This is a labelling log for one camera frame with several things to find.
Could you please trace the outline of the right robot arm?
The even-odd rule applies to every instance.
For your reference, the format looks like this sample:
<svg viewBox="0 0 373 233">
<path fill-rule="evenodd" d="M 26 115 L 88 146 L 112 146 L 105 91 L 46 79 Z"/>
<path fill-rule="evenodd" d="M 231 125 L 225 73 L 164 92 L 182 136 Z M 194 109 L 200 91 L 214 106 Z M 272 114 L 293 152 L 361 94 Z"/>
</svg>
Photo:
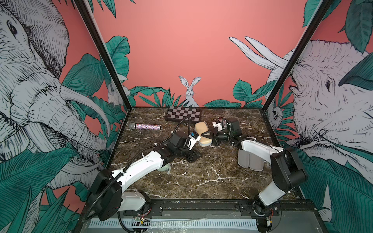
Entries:
<svg viewBox="0 0 373 233">
<path fill-rule="evenodd" d="M 254 168 L 254 162 L 268 162 L 271 166 L 272 181 L 259 192 L 253 201 L 253 211 L 257 216 L 268 216 L 275 203 L 308 179 L 308 174 L 295 149 L 265 144 L 253 136 L 244 134 L 235 118 L 223 118 L 209 128 L 206 122 L 195 124 L 201 136 L 202 147 L 219 145 L 226 141 L 238 148 L 238 164 L 243 168 Z"/>
</svg>

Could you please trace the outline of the grey umbrella case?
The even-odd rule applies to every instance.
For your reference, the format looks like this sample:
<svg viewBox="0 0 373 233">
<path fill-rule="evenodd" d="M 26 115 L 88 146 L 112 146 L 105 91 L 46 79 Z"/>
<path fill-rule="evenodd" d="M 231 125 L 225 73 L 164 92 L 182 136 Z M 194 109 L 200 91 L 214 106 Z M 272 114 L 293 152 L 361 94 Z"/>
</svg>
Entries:
<svg viewBox="0 0 373 233">
<path fill-rule="evenodd" d="M 243 168 L 250 168 L 253 171 L 263 171 L 264 160 L 250 152 L 239 150 L 238 165 Z"/>
<path fill-rule="evenodd" d="M 170 172 L 171 172 L 171 165 L 167 164 L 167 165 L 159 168 L 157 171 L 159 171 L 159 172 L 166 172 L 167 174 L 170 174 Z"/>
</svg>

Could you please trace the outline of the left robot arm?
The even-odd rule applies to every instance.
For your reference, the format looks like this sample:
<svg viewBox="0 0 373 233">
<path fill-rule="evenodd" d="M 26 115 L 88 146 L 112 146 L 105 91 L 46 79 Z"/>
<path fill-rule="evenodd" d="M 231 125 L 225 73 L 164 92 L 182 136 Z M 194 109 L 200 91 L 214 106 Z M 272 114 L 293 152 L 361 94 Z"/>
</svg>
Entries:
<svg viewBox="0 0 373 233">
<path fill-rule="evenodd" d="M 126 208 L 140 210 L 143 204 L 125 204 L 128 197 L 124 192 L 127 188 L 147 174 L 165 167 L 175 158 L 196 161 L 201 153 L 193 147 L 200 140 L 201 136 L 196 132 L 190 135 L 174 132 L 163 142 L 138 152 L 124 168 L 100 171 L 88 192 L 88 210 L 81 217 L 81 222 L 87 222 L 95 216 L 104 221 Z"/>
</svg>

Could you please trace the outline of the white umbrella case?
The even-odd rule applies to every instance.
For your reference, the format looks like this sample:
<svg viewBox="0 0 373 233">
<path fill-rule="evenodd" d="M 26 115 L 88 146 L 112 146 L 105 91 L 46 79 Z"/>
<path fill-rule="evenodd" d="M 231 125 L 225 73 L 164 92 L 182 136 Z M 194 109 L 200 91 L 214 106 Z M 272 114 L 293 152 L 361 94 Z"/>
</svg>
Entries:
<svg viewBox="0 0 373 233">
<path fill-rule="evenodd" d="M 210 131 L 206 122 L 196 123 L 195 131 L 201 137 L 199 140 L 199 145 L 201 147 L 208 147 L 212 144 L 212 139 L 205 137 L 205 135 L 210 136 Z"/>
</svg>

